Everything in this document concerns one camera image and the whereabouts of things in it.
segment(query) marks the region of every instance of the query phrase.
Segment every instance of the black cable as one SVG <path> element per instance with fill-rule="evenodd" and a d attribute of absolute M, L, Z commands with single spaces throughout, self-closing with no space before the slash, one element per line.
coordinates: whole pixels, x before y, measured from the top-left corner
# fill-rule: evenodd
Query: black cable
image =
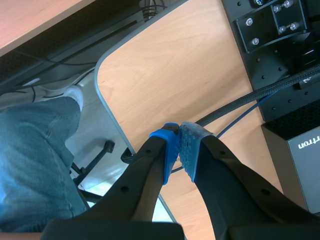
<path fill-rule="evenodd" d="M 35 102 L 35 100 L 36 100 L 36 91 L 35 91 L 35 89 L 34 89 L 34 87 L 33 87 L 33 86 L 31 87 L 31 89 L 32 89 L 32 91 L 33 91 L 32 103 L 34 103 L 34 102 Z"/>
<path fill-rule="evenodd" d="M 0 97 L 4 94 L 13 94 L 13 93 L 21 93 L 21 94 L 26 94 L 26 91 L 8 91 L 0 94 Z"/>
<path fill-rule="evenodd" d="M 173 169 L 173 170 L 171 171 L 171 173 L 173 174 L 173 173 L 178 172 L 178 171 L 180 171 L 180 170 L 182 170 L 182 169 L 184 169 L 183 166 L 177 167 L 176 169 Z"/>
<path fill-rule="evenodd" d="M 210 123 L 212 123 L 214 120 L 232 112 L 233 110 L 242 107 L 243 105 L 246 105 L 252 101 L 259 100 L 267 95 L 273 94 L 281 89 L 290 87 L 294 84 L 297 84 L 298 82 L 310 78 L 316 74 L 320 73 L 320 64 L 317 64 L 313 67 L 308 68 L 307 70 L 304 70 L 302 72 L 299 72 L 295 75 L 289 76 L 287 78 L 284 78 L 280 81 L 276 81 L 275 83 L 272 83 L 268 86 L 262 87 L 258 90 L 255 90 L 253 92 L 248 93 L 247 95 L 244 95 L 227 105 L 209 113 L 207 116 L 204 116 L 200 120 L 196 121 L 196 124 L 199 124 L 200 126 L 204 127 Z"/>
<path fill-rule="evenodd" d="M 163 10 L 165 10 L 167 8 L 166 5 L 165 5 L 165 1 L 164 0 L 160 0 L 160 1 L 162 3 Z"/>
<path fill-rule="evenodd" d="M 154 8 L 154 7 L 160 7 L 160 8 L 163 8 L 163 9 L 166 9 L 166 8 L 167 8 L 167 6 L 156 4 L 156 5 L 144 6 L 144 7 L 142 7 L 142 9 Z"/>
<path fill-rule="evenodd" d="M 152 0 L 154 5 L 157 5 L 156 0 Z"/>
<path fill-rule="evenodd" d="M 87 73 L 85 73 L 82 77 L 79 78 L 79 80 L 74 84 L 74 85 L 78 85 L 78 83 L 80 83 L 86 76 L 88 76 L 90 73 L 92 73 L 95 69 L 92 69 L 91 71 L 88 71 Z"/>
<path fill-rule="evenodd" d="M 22 52 L 22 51 L 18 51 L 18 50 L 12 50 L 12 51 L 17 53 L 17 54 L 25 55 L 27 57 L 34 58 L 34 59 L 37 59 L 37 60 L 41 60 L 41 61 L 44 61 L 44 62 L 49 62 L 49 63 L 52 63 L 52 64 L 59 64 L 59 65 L 66 65 L 66 66 L 82 66 L 82 65 L 95 65 L 95 64 L 97 64 L 96 62 L 65 63 L 65 62 L 60 62 L 60 61 L 52 61 L 52 60 L 47 59 L 47 58 L 34 56 L 34 55 L 31 55 L 31 54 L 28 54 L 28 53 L 25 53 L 25 52 Z"/>
<path fill-rule="evenodd" d="M 63 96 L 63 95 L 64 95 L 64 94 L 61 93 L 61 94 L 55 95 L 55 96 L 43 96 L 42 98 L 43 98 L 43 99 L 52 99 L 52 98 L 56 98 L 56 97 L 61 97 L 61 96 Z"/>

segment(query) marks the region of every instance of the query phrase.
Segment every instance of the black panel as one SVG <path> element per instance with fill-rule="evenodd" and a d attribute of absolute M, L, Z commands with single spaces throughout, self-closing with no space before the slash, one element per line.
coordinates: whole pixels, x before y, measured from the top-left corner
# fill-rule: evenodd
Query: black panel
<path fill-rule="evenodd" d="M 319 21 L 316 21 L 317 0 L 293 0 L 289 8 L 282 7 L 275 13 L 273 6 L 281 5 L 284 0 L 263 1 L 263 5 L 254 4 L 254 0 L 222 0 L 236 43 L 241 53 L 250 83 L 254 90 L 301 72 L 319 62 L 320 37 Z M 245 25 L 248 18 L 253 24 Z M 297 30 L 287 29 L 279 32 L 279 27 L 296 20 Z M 251 39 L 256 34 L 259 44 L 253 45 Z M 260 107 L 266 122 L 288 114 L 320 98 L 320 76 L 301 81 L 292 87 L 281 90 Z"/>

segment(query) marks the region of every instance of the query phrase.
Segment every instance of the light wood desktop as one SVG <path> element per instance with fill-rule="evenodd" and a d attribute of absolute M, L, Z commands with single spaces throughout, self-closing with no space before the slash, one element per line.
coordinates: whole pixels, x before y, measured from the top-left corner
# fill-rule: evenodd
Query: light wood desktop
<path fill-rule="evenodd" d="M 97 86 L 136 151 L 164 123 L 196 121 L 252 91 L 220 0 L 188 0 L 137 33 L 103 60 Z M 219 133 L 252 104 L 206 129 Z M 281 189 L 262 123 L 256 109 L 221 140 Z M 189 240 L 214 238 L 201 195 L 184 170 L 171 174 L 161 195 Z"/>
<path fill-rule="evenodd" d="M 93 1 L 0 1 L 0 57 Z"/>

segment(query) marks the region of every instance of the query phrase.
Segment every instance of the person's leg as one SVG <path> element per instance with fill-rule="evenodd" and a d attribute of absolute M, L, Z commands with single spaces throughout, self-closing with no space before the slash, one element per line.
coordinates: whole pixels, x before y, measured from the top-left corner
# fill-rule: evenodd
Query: person's leg
<path fill-rule="evenodd" d="M 48 221 L 86 210 L 65 146 L 79 124 L 71 97 L 27 103 L 0 113 L 0 232 L 41 232 Z"/>

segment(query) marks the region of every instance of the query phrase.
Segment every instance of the white sneaker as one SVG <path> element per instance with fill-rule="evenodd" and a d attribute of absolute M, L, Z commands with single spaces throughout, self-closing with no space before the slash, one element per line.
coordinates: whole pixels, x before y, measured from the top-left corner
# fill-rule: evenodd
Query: white sneaker
<path fill-rule="evenodd" d="M 74 99 L 80 107 L 80 112 L 84 106 L 84 95 L 80 87 L 72 85 L 68 87 L 65 92 L 63 93 L 63 97 L 70 97 Z"/>

